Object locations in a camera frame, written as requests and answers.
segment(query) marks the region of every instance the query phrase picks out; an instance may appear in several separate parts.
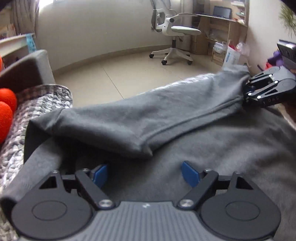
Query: white logo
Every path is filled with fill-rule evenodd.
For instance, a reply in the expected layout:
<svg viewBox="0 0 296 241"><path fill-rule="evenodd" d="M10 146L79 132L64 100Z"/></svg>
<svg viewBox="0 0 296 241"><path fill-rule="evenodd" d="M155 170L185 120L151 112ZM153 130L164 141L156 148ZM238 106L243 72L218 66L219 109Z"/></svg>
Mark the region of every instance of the white logo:
<svg viewBox="0 0 296 241"><path fill-rule="evenodd" d="M148 208L148 207L150 207L150 204L149 203L145 203L145 204L142 205L142 207L143 208Z"/></svg>

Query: screen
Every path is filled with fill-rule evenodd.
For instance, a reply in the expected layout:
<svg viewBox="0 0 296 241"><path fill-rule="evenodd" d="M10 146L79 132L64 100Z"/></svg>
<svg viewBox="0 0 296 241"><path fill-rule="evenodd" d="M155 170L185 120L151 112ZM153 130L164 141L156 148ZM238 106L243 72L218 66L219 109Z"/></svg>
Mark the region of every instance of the screen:
<svg viewBox="0 0 296 241"><path fill-rule="evenodd" d="M215 6L213 15L216 16L216 17L230 19L230 17L231 17L231 8Z"/></svg>

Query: woven blanket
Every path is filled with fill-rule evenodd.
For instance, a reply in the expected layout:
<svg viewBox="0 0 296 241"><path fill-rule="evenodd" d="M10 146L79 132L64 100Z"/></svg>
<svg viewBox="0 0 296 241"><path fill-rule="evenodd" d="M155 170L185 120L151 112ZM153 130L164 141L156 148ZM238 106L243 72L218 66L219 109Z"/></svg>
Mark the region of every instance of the woven blanket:
<svg viewBox="0 0 296 241"><path fill-rule="evenodd" d="M25 133L29 120L56 108L71 108L73 103L69 89L55 84L35 86L23 90L16 96L18 108L0 151L0 194L23 165ZM0 240L15 239L15 231L0 210Z"/></svg>

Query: green plant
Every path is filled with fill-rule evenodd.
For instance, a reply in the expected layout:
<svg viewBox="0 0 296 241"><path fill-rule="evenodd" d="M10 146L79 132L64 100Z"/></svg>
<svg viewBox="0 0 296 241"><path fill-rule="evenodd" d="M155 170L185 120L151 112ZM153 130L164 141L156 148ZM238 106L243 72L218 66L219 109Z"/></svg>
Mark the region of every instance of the green plant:
<svg viewBox="0 0 296 241"><path fill-rule="evenodd" d="M279 18L283 21L284 26L291 34L291 37L293 33L296 36L296 16L294 12L284 3L281 6Z"/></svg>

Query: orange plush toy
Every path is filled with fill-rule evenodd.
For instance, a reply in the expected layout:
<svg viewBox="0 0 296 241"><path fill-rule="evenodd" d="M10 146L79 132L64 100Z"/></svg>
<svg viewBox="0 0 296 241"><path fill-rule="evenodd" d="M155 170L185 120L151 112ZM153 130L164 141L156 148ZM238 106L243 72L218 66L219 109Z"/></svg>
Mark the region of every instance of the orange plush toy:
<svg viewBox="0 0 296 241"><path fill-rule="evenodd" d="M0 144L6 139L16 107L15 94L10 89L0 89Z"/></svg>

